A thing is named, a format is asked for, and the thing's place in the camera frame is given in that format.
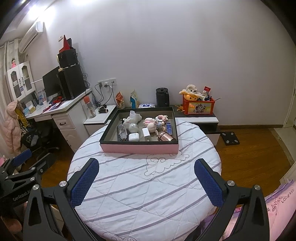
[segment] white tablecloth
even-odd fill
[[[221,173],[221,161],[198,126],[177,123],[177,155],[104,153],[98,130],[75,153],[67,179],[93,157],[95,178],[76,211],[83,222],[106,240],[183,241],[214,207],[194,173],[203,158]]]

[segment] air conditioner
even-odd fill
[[[33,42],[34,39],[37,38],[39,34],[43,32],[43,24],[44,22],[36,22],[30,27],[29,31],[25,34],[19,44],[19,51],[20,53],[24,53],[30,43]]]

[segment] black speaker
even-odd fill
[[[78,64],[76,49],[68,49],[59,53],[59,65],[61,68],[70,67],[71,65]]]
[[[80,65],[73,65],[58,73],[63,97],[66,100],[75,99],[86,90]]]

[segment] silver screw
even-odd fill
[[[258,191],[261,189],[261,187],[259,185],[255,185],[254,188]]]
[[[67,182],[66,181],[61,181],[60,183],[59,183],[59,186],[60,187],[64,187],[64,186],[66,186],[67,185]]]
[[[38,184],[35,184],[34,186],[33,186],[33,190],[35,191],[35,190],[37,190],[39,188],[39,185]]]
[[[232,180],[228,180],[227,185],[233,187],[235,185],[235,182]]]

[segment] pink jacket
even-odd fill
[[[20,154],[20,124],[17,120],[17,114],[15,108],[17,106],[17,100],[8,104],[6,107],[5,121],[3,125],[4,139],[8,146],[9,153]]]

